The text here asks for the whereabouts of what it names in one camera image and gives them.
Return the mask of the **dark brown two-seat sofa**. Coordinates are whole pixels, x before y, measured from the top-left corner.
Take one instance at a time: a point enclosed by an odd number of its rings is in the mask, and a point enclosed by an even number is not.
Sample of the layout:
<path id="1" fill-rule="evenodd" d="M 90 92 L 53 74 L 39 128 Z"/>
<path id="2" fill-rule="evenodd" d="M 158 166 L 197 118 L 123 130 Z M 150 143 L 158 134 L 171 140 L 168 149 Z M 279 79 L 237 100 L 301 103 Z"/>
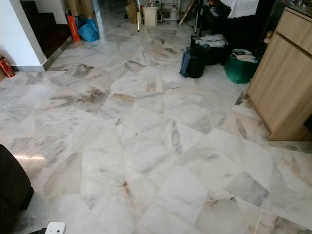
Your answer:
<path id="1" fill-rule="evenodd" d="M 0 145 L 0 234 L 10 234 L 20 212 L 34 194 L 31 181 L 17 158 Z"/>

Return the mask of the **red fire extinguisher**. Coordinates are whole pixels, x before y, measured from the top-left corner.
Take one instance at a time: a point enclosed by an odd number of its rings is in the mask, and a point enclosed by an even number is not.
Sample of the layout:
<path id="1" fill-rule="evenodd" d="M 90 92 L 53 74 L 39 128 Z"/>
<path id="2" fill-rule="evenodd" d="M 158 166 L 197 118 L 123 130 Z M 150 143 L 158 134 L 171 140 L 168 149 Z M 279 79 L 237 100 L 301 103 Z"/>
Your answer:
<path id="1" fill-rule="evenodd" d="M 8 64 L 6 58 L 2 56 L 0 56 L 0 69 L 7 78 L 11 78 L 16 75 L 13 68 Z"/>

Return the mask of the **dark wooden staircase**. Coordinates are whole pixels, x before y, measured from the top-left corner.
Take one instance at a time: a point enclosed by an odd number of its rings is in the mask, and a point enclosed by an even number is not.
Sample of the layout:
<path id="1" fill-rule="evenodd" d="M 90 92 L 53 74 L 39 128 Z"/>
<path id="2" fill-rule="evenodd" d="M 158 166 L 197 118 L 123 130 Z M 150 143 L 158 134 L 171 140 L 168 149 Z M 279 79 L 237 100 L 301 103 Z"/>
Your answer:
<path id="1" fill-rule="evenodd" d="M 20 0 L 20 4 L 45 57 L 50 58 L 71 37 L 71 29 L 57 24 L 53 13 L 40 13 L 33 0 Z"/>

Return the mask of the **red carton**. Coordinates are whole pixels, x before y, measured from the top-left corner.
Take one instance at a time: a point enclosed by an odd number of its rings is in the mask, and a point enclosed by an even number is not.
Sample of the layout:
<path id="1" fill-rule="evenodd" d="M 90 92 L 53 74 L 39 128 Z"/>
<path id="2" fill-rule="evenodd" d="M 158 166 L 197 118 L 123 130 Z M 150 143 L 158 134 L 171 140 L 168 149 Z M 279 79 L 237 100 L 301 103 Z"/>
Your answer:
<path id="1" fill-rule="evenodd" d="M 66 18 L 73 41 L 74 42 L 80 41 L 80 35 L 78 33 L 78 17 L 68 15 L 66 16 Z"/>

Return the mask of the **blue plastic bag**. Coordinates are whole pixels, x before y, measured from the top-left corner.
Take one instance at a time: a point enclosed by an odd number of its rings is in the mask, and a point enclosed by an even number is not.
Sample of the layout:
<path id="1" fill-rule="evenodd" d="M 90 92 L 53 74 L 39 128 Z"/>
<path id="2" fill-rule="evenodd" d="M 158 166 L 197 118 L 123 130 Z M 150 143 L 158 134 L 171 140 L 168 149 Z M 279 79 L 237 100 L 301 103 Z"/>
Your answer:
<path id="1" fill-rule="evenodd" d="M 88 42 L 99 40 L 99 31 L 94 19 L 80 18 L 78 35 Z"/>

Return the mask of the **tall brown cardboard box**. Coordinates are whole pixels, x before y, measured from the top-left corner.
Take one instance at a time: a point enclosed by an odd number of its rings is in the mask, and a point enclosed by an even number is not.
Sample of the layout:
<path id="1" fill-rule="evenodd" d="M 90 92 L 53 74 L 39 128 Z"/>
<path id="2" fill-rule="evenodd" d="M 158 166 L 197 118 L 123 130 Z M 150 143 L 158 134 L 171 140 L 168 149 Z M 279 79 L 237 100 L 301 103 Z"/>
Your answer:
<path id="1" fill-rule="evenodd" d="M 93 19 L 94 9 L 92 0 L 65 0 L 72 16 L 80 16 L 85 19 Z"/>

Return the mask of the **brown paper bag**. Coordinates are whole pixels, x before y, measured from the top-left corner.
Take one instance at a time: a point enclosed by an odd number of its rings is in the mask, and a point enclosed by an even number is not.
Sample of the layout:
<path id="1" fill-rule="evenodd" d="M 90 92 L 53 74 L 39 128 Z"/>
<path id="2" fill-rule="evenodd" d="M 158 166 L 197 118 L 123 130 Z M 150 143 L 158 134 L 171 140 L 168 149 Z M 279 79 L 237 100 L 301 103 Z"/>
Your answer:
<path id="1" fill-rule="evenodd" d="M 136 0 L 127 0 L 125 11 L 131 24 L 137 23 L 137 3 Z"/>

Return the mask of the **metal pole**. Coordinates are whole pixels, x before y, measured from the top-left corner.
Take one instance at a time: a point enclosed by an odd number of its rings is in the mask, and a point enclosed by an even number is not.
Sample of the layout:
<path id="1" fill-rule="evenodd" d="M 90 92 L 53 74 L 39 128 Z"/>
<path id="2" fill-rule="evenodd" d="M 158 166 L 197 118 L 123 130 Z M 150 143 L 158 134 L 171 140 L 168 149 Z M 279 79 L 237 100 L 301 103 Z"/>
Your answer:
<path id="1" fill-rule="evenodd" d="M 136 0 L 136 19 L 137 31 L 139 32 L 142 24 L 142 5 L 140 4 L 140 0 Z"/>

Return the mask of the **white paper bag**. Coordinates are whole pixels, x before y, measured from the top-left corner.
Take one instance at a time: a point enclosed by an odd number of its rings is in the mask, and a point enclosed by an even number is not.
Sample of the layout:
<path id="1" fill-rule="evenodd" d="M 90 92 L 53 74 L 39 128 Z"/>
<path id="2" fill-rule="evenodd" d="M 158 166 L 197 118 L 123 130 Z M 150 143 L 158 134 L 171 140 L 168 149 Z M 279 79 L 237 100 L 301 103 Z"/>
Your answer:
<path id="1" fill-rule="evenodd" d="M 143 13 L 143 24 L 148 26 L 156 26 L 158 23 L 158 7 L 143 7 L 142 8 Z"/>

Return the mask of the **dark blue backpack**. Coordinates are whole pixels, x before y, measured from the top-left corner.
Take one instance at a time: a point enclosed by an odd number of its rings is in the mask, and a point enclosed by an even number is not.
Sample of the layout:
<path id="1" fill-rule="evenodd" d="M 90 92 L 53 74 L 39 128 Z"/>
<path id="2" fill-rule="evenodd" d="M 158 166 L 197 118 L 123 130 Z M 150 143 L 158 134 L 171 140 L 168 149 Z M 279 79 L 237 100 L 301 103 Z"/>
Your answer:
<path id="1" fill-rule="evenodd" d="M 187 47 L 181 60 L 180 75 L 184 78 L 200 78 L 207 64 L 208 44 Z"/>

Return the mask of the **wooden plank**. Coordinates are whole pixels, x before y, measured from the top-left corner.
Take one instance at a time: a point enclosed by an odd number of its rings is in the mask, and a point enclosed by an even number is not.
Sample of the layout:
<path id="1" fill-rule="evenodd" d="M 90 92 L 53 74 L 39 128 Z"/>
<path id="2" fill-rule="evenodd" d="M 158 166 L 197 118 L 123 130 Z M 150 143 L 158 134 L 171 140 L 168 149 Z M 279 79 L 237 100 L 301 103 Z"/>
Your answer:
<path id="1" fill-rule="evenodd" d="M 195 0 L 180 0 L 180 17 L 178 19 L 178 24 L 182 25 L 189 14 L 193 11 L 193 6 Z"/>

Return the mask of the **black bag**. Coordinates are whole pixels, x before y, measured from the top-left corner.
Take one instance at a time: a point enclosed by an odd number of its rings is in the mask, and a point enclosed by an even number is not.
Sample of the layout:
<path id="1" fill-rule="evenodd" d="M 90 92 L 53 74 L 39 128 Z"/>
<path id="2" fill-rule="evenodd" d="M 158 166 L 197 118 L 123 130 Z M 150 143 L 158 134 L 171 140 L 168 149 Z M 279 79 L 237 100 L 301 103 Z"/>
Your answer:
<path id="1" fill-rule="evenodd" d="M 231 50 L 228 49 L 228 41 L 223 34 L 209 34 L 203 37 L 190 36 L 191 45 L 209 45 L 206 55 L 206 65 L 225 64 Z"/>

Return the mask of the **green fabric bag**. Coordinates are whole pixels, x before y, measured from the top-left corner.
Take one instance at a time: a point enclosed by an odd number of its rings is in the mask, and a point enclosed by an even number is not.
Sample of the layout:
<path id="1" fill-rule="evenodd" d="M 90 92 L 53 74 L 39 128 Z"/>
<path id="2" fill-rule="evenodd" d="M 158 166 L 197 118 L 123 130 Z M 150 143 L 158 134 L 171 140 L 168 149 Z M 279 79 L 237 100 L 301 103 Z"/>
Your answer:
<path id="1" fill-rule="evenodd" d="M 245 49 L 233 49 L 224 65 L 227 77 L 236 84 L 248 84 L 258 69 L 259 61 Z"/>

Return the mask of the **black table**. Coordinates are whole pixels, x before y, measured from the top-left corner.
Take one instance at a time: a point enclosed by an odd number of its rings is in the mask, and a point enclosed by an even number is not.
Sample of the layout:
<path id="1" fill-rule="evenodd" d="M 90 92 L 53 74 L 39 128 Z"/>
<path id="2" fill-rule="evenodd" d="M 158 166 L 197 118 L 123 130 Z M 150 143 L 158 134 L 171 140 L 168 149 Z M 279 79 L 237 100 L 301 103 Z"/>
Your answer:
<path id="1" fill-rule="evenodd" d="M 259 0 L 256 14 L 228 19 L 231 9 L 220 0 L 196 0 L 196 33 L 199 36 L 223 34 L 234 49 L 254 51 L 277 0 Z"/>

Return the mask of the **white tablecloth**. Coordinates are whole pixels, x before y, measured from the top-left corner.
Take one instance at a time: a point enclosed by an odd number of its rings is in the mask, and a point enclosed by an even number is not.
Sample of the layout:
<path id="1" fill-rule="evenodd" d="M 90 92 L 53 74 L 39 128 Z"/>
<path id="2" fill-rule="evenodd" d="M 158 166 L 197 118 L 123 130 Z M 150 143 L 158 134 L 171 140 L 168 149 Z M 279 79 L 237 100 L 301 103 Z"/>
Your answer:
<path id="1" fill-rule="evenodd" d="M 240 18 L 256 14 L 259 0 L 220 0 L 231 11 L 228 19 Z"/>

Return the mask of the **light wooden cabinet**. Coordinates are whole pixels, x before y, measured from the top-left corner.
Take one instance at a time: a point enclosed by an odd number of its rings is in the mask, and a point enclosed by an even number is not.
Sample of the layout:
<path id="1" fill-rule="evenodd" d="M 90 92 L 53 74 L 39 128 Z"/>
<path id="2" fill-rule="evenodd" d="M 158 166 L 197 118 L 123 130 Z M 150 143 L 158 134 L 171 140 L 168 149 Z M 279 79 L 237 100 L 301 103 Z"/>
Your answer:
<path id="1" fill-rule="evenodd" d="M 287 6 L 247 90 L 270 141 L 312 141 L 312 6 Z"/>

